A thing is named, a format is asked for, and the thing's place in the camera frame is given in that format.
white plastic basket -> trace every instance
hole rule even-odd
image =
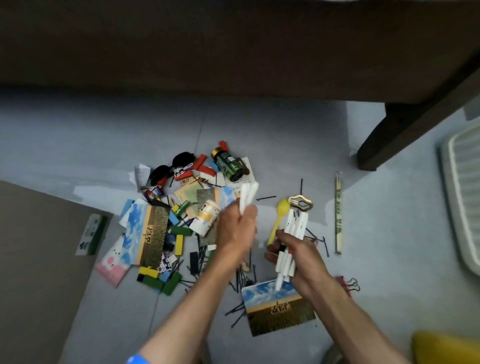
[[[460,252],[480,276],[480,122],[444,142],[442,164]]]

yellow object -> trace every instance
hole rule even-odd
[[[177,235],[175,242],[175,255],[181,255],[183,251],[183,235]]]
[[[478,364],[480,341],[418,331],[412,336],[417,364]]]
[[[140,267],[138,270],[138,274],[144,274],[146,276],[151,276],[153,278],[158,277],[158,270],[147,268],[147,267]]]
[[[288,200],[284,198],[278,203],[276,207],[276,212],[278,214],[278,217],[275,221],[275,225],[273,226],[272,232],[270,234],[270,238],[268,238],[268,245],[273,243],[273,240],[275,239],[275,232],[278,229],[278,226],[280,225],[280,221],[282,221],[282,217],[288,214],[288,210],[290,210],[290,204],[288,203]]]

pink package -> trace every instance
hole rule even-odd
[[[95,268],[110,284],[117,288],[121,279],[130,269],[130,264],[122,263],[121,256],[123,254],[123,234],[113,244],[110,250],[105,254],[103,259],[99,261]]]

hand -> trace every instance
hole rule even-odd
[[[253,245],[257,232],[256,227],[257,206],[246,207],[243,216],[240,214],[239,200],[231,203],[218,217],[216,227],[217,254],[223,252],[235,253],[241,259],[248,253]]]
[[[311,302],[325,278],[331,278],[317,247],[309,239],[300,240],[282,230],[277,230],[276,236],[277,240],[267,246],[265,259],[276,264],[281,243],[291,248],[297,266],[291,282],[297,292]]]

yellow plastic spoon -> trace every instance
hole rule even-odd
[[[284,198],[278,203],[276,207],[278,217],[275,221],[275,225],[273,226],[273,230],[272,230],[272,233],[270,234],[270,238],[268,238],[267,245],[270,245],[273,243],[273,240],[275,239],[275,232],[278,229],[278,226],[280,225],[280,221],[282,221],[282,217],[288,214],[288,210],[290,210],[290,204],[288,203],[288,200]]]

